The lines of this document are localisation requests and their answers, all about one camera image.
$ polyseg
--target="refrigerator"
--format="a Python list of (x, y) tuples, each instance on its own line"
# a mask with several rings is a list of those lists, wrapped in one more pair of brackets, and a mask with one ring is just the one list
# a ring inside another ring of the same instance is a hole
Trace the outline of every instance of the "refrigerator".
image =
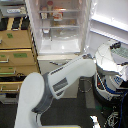
[[(128, 51), (128, 0), (25, 2), (42, 75), (80, 54), (94, 57), (108, 40), (121, 42)], [(67, 89), (64, 98), (77, 97), (78, 84)]]

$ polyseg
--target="cabinet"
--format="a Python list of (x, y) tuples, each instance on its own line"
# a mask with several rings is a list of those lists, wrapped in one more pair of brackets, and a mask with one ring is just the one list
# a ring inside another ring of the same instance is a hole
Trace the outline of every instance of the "cabinet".
[(13, 30), (15, 18), (7, 19), (7, 29), (0, 31), (0, 94), (19, 93), (23, 79), (32, 72), (39, 72), (30, 27)]

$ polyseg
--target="drawer handle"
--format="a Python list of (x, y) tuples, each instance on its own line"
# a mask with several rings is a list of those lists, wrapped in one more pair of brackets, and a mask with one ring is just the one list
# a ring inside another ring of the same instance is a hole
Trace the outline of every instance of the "drawer handle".
[(3, 61), (1, 60), (0, 63), (8, 63), (9, 59), (7, 58), (7, 60)]
[(16, 73), (16, 71), (14, 70), (14, 72), (3, 72), (0, 73), (0, 75), (14, 75)]
[(49, 63), (54, 64), (54, 65), (62, 66), (62, 65), (65, 65), (65, 64), (68, 63), (68, 62), (57, 63), (57, 62), (54, 62), (54, 61), (50, 61)]
[(0, 90), (1, 92), (18, 92), (20, 89), (19, 85), (18, 85), (18, 88), (16, 90), (3, 90), (3, 87), (4, 86), (1, 87), (1, 90)]

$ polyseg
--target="drawer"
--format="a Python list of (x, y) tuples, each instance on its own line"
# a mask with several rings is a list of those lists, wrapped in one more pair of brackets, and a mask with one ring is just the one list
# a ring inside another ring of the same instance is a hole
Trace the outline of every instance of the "drawer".
[(0, 93), (18, 93), (21, 82), (0, 82)]
[[(38, 56), (37, 60), (41, 70), (41, 74), (50, 72), (64, 65), (71, 59), (77, 57), (77, 55), (46, 55)], [(63, 98), (76, 98), (78, 92), (79, 80), (72, 84), (66, 91)]]
[(38, 72), (37, 66), (0, 67), (0, 77), (16, 76), (22, 73), (25, 76), (32, 72)]
[(28, 30), (0, 31), (0, 49), (31, 48)]
[(46, 72), (50, 72), (60, 66), (66, 64), (71, 59), (77, 57), (78, 55), (45, 55), (38, 56), (37, 60), (39, 62), (39, 67), (41, 70), (41, 74), (45, 74)]
[(31, 49), (0, 50), (0, 66), (35, 65)]
[(25, 5), (0, 6), (0, 9), (4, 17), (25, 17), (27, 14)]

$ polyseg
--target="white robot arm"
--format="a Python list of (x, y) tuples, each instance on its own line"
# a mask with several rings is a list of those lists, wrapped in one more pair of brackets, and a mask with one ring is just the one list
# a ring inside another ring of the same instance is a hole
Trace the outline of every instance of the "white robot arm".
[(90, 55), (81, 55), (64, 66), (46, 73), (28, 75), (21, 87), (15, 128), (41, 128), (40, 116), (53, 97), (62, 98), (65, 90), (81, 76), (91, 77), (96, 65)]

